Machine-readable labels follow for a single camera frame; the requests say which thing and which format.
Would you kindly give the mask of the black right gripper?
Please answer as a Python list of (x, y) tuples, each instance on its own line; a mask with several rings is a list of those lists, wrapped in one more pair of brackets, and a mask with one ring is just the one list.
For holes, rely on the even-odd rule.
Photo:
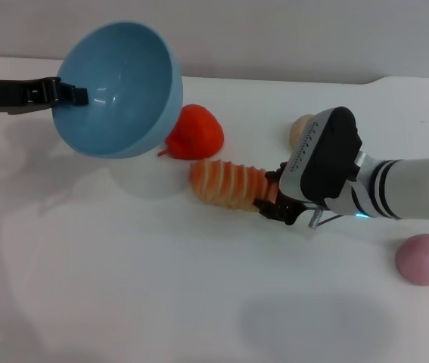
[[(270, 185), (278, 184), (285, 170), (287, 162), (283, 162), (274, 171), (267, 171), (265, 178)], [(259, 214), (285, 224), (294, 224), (298, 217), (309, 210), (315, 210), (316, 205), (313, 203), (295, 200), (278, 192), (275, 203), (269, 200), (255, 199), (253, 205), (258, 209)]]

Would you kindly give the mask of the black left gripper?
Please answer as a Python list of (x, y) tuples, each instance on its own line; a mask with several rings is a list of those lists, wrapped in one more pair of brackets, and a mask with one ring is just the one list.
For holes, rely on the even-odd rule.
[(62, 104), (88, 105), (86, 88), (60, 82), (58, 77), (0, 80), (0, 113), (32, 113)]

